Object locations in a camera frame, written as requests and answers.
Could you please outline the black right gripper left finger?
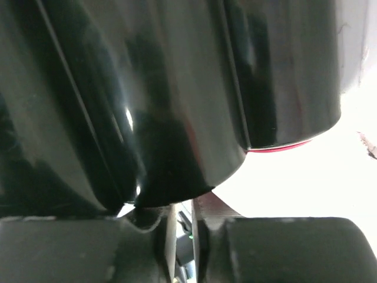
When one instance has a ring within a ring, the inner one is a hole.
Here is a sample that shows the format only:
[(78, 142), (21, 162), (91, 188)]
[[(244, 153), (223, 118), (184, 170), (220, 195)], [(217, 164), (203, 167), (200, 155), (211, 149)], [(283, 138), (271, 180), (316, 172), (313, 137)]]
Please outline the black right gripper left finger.
[(176, 209), (1, 219), (2, 282), (171, 282)]

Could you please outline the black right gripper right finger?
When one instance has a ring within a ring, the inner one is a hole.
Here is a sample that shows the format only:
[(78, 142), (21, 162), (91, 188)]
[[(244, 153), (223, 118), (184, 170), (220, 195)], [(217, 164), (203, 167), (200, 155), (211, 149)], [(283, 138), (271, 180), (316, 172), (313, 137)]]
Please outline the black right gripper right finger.
[(376, 256), (345, 218), (245, 218), (216, 196), (192, 202), (198, 282), (375, 282)]

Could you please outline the pink bottom drawer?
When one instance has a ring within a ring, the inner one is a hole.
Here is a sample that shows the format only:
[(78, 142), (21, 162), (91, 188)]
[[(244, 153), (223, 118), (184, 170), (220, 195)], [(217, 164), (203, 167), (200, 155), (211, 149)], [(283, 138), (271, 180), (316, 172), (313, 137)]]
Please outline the pink bottom drawer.
[(308, 144), (313, 139), (306, 139), (301, 141), (295, 141), (293, 143), (267, 143), (267, 142), (255, 142), (246, 149), (247, 152), (251, 153), (274, 153), (274, 152), (283, 152), (291, 149), (298, 148), (305, 144)]

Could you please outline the black drawer cabinet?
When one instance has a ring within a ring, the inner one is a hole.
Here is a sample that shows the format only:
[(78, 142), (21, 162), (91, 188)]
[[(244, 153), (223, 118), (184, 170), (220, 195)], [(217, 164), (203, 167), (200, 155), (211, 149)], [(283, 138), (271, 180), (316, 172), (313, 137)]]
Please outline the black drawer cabinet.
[(2, 1), (1, 216), (201, 196), (340, 118), (335, 1)]

